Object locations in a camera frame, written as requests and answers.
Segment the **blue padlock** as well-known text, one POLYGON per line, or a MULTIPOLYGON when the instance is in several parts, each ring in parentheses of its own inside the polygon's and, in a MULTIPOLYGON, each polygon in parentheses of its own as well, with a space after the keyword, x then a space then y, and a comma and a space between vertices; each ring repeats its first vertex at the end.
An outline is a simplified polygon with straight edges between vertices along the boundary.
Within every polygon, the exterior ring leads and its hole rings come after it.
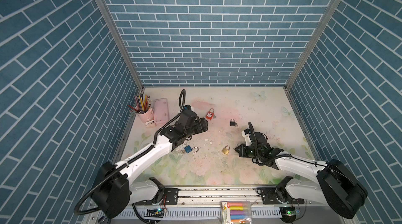
POLYGON ((195 147, 191 147, 190 145, 187 145, 184 147, 183 150, 181 150, 181 154, 189 154, 191 152, 197 153, 199 151, 199 147, 195 146, 195 147))

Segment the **brass padlock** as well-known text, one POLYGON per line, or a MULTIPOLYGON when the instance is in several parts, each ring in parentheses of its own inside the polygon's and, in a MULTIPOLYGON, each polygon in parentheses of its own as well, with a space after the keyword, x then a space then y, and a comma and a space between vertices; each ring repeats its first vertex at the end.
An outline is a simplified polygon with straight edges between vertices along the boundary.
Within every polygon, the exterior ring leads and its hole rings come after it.
POLYGON ((223 149, 222 149, 222 153, 224 155, 228 155, 230 152, 230 146, 226 145, 223 149))

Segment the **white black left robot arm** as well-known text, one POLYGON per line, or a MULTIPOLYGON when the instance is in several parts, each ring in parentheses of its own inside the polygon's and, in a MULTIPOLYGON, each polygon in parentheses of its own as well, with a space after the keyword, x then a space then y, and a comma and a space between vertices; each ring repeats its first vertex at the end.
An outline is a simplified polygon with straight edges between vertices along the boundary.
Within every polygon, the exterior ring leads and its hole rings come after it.
POLYGON ((137 183, 136 178, 165 155, 170 154, 185 140, 208 130, 208 121, 190 109, 184 109, 174 125, 159 129, 152 143, 115 164, 104 163, 93 184, 90 198, 107 218, 118 216, 129 204, 161 200, 163 185, 150 178, 137 183))

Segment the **red padlock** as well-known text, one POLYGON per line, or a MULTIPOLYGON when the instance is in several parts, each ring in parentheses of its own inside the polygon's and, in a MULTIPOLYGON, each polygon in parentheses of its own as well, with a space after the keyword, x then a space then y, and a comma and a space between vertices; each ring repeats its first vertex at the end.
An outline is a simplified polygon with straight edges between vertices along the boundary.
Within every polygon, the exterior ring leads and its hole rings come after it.
POLYGON ((211 109, 208 111, 208 113, 207 113, 207 115, 206 115, 206 119, 208 119, 208 120, 216 119, 216 116, 215 116, 215 109, 214 109, 214 108, 211 108, 211 109))

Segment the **black padlock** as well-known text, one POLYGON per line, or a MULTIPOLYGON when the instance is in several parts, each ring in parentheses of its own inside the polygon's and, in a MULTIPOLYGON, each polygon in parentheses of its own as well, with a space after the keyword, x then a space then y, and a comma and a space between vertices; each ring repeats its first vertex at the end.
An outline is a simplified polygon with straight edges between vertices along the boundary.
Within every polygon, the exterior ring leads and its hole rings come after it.
POLYGON ((231 127, 238 127, 238 124, 236 123, 236 121, 234 119, 231 119, 229 124, 231 127))

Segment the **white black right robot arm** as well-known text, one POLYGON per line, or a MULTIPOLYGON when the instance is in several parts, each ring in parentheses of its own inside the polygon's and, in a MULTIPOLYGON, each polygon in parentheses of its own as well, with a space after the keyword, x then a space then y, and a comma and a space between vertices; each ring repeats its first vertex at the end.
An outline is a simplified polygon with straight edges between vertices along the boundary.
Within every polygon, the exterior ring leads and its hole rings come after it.
POLYGON ((366 188, 339 160, 309 160, 292 155, 268 144, 266 135, 246 129, 245 139, 235 151, 241 158, 250 158, 258 166, 288 172, 289 176, 276 186, 280 203, 305 199, 329 206, 345 219, 353 219, 368 197, 366 188))

